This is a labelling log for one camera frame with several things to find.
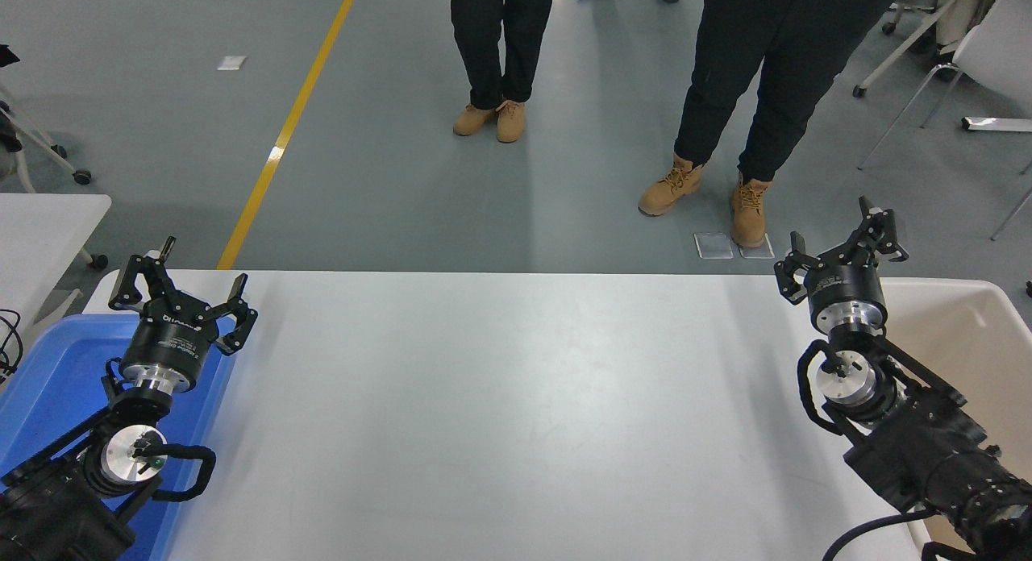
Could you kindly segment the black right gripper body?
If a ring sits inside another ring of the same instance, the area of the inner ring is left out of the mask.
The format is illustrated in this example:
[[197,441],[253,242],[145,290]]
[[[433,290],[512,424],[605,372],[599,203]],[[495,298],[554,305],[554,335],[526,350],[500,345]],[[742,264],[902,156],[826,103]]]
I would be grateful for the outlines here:
[[872,264],[815,268],[805,278],[814,325],[884,325],[888,318],[880,275]]

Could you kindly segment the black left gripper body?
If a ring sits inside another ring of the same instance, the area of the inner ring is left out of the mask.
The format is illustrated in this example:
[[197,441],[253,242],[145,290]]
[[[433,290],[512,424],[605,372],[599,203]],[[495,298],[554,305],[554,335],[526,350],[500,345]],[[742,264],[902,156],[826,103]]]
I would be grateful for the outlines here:
[[162,368],[173,371],[174,381],[196,381],[217,339],[214,320],[194,325],[164,311],[143,314],[122,356],[122,378],[136,380],[150,368]]

